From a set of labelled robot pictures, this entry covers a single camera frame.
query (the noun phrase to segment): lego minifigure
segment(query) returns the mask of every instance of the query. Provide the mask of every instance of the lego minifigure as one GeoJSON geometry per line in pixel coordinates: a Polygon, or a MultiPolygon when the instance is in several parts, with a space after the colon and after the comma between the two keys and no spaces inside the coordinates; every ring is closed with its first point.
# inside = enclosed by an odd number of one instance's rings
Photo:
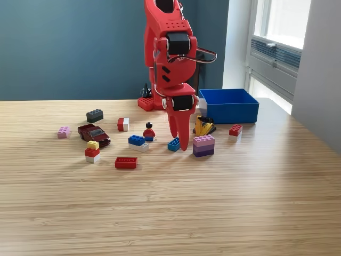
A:
{"type": "Polygon", "coordinates": [[[145,127],[147,128],[144,132],[143,132],[143,136],[145,138],[146,141],[154,141],[155,140],[155,133],[152,129],[153,124],[148,122],[145,124],[145,127]]]}

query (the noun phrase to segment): white lego brick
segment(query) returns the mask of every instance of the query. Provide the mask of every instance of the white lego brick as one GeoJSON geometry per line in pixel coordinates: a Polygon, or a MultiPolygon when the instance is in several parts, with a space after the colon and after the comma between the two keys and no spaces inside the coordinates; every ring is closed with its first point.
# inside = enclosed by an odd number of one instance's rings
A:
{"type": "Polygon", "coordinates": [[[95,163],[101,158],[101,154],[96,155],[95,157],[85,156],[85,160],[89,163],[95,163]]]}
{"type": "Polygon", "coordinates": [[[145,143],[145,144],[143,144],[141,146],[136,146],[136,145],[133,145],[133,144],[129,144],[129,148],[144,153],[144,152],[146,152],[149,149],[149,144],[145,143]]]}
{"type": "Polygon", "coordinates": [[[124,132],[129,131],[129,118],[128,117],[125,117],[123,119],[123,131],[124,132]]]}
{"type": "Polygon", "coordinates": [[[242,133],[243,132],[240,132],[238,136],[229,135],[229,140],[238,141],[241,138],[242,133]]]}

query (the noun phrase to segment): toy car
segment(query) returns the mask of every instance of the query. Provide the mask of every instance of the toy car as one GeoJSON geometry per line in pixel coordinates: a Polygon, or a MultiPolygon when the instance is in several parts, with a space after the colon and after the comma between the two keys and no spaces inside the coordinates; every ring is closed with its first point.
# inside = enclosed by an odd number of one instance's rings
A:
{"type": "Polygon", "coordinates": [[[105,147],[110,144],[109,136],[99,127],[93,124],[87,124],[78,127],[78,133],[82,140],[87,142],[97,141],[100,147],[105,147]]]}

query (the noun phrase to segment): yellow toy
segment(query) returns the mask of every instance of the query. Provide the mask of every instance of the yellow toy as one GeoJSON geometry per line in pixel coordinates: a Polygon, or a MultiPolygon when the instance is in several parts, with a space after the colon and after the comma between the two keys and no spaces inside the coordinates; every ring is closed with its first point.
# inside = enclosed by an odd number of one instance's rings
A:
{"type": "Polygon", "coordinates": [[[193,133],[196,136],[205,136],[213,133],[215,130],[217,130],[217,127],[214,126],[212,118],[197,116],[196,127],[193,129],[193,133]]]}

